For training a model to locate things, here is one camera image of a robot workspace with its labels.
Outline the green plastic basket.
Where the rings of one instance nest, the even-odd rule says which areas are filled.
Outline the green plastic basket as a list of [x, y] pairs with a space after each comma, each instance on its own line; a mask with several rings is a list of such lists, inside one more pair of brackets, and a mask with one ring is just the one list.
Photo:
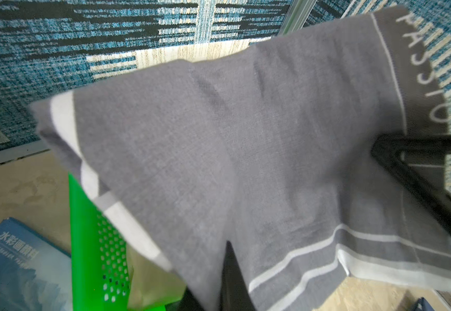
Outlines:
[[69, 175], [74, 310], [128, 310], [126, 242]]

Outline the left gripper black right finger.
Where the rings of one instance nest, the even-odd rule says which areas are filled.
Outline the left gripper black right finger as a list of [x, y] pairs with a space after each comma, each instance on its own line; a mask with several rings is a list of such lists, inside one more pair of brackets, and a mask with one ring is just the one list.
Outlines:
[[386, 134], [378, 137], [371, 149], [377, 163], [407, 189], [451, 236], [451, 193], [434, 186], [414, 171], [400, 158], [403, 152], [451, 154], [451, 135]]

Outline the grey striped pillowcase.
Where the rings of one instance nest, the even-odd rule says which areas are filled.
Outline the grey striped pillowcase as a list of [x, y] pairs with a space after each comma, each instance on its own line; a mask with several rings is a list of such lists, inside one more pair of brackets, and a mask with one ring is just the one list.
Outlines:
[[88, 198], [206, 310], [227, 243], [257, 310], [313, 310], [348, 276], [451, 292], [449, 235], [370, 154], [385, 133], [448, 130], [414, 23], [390, 6], [31, 110]]

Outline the navy blue pillowcase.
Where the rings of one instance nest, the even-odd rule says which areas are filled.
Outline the navy blue pillowcase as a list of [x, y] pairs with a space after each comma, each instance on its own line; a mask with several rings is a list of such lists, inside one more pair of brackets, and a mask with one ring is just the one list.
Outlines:
[[419, 298], [413, 304], [410, 311], [435, 311], [435, 310], [425, 298]]

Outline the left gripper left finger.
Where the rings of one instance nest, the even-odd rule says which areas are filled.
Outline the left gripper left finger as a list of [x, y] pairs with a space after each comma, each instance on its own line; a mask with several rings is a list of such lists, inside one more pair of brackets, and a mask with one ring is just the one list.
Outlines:
[[231, 242], [227, 241], [225, 250], [218, 310], [255, 311]]

